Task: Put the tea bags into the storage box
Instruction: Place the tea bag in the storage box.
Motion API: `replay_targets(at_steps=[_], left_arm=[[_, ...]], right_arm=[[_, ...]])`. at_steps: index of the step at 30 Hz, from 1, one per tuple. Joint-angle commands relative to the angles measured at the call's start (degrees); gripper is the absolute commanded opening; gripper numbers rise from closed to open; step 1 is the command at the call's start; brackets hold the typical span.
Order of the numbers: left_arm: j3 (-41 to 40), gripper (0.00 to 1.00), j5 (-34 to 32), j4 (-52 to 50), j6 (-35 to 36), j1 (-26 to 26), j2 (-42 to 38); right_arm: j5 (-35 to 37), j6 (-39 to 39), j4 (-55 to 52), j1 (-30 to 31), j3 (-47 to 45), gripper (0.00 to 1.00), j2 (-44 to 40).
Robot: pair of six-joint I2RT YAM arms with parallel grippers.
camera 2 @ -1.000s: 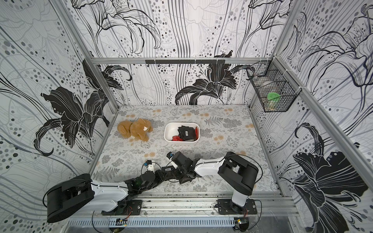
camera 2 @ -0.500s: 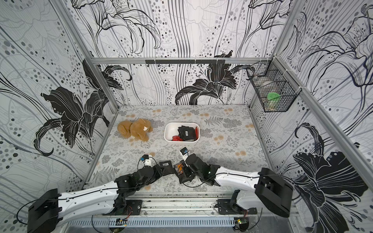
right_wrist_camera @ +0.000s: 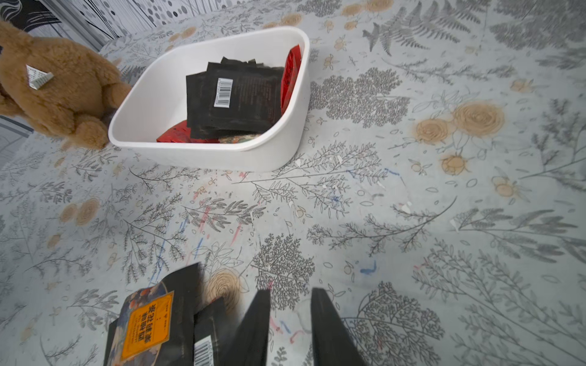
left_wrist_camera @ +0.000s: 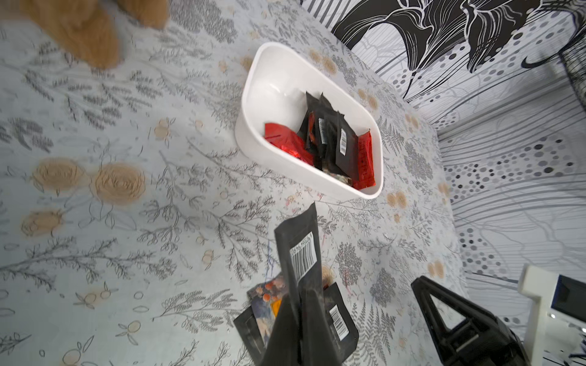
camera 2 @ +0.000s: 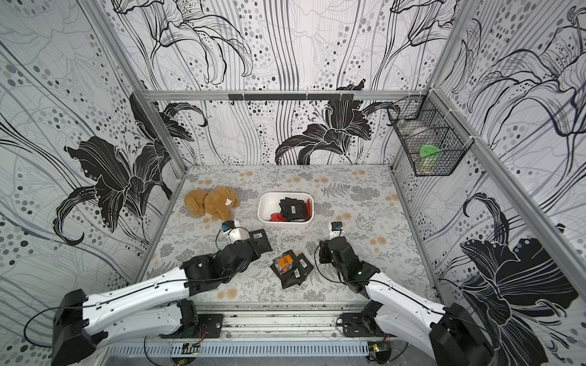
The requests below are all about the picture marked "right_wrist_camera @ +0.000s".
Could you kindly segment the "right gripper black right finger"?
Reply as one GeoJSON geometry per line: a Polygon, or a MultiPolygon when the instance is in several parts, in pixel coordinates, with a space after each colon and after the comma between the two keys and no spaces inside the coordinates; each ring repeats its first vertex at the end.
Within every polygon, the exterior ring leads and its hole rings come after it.
{"type": "Polygon", "coordinates": [[[366,365],[323,288],[311,292],[314,365],[366,365]]]}

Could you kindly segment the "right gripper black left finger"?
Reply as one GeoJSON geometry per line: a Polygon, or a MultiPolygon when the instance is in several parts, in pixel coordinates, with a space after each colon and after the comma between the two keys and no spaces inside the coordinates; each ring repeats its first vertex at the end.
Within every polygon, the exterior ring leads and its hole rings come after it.
{"type": "Polygon", "coordinates": [[[221,357],[222,365],[266,365],[271,311],[270,295],[270,290],[257,291],[231,344],[221,357]]]}

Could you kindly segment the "red foil tea bag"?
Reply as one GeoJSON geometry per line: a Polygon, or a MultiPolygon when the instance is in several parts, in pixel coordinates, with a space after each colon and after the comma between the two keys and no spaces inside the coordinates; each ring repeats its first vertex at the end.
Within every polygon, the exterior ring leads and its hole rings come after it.
{"type": "Polygon", "coordinates": [[[191,129],[187,120],[169,128],[157,138],[157,143],[220,143],[218,139],[195,139],[191,137],[191,129]]]}

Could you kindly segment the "black tea bag sachet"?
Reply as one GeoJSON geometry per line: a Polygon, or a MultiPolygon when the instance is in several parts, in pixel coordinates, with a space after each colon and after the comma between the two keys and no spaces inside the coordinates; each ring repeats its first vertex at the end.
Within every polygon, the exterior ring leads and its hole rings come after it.
{"type": "Polygon", "coordinates": [[[284,69],[223,58],[186,76],[190,137],[214,140],[263,134],[282,117],[284,69]]]}

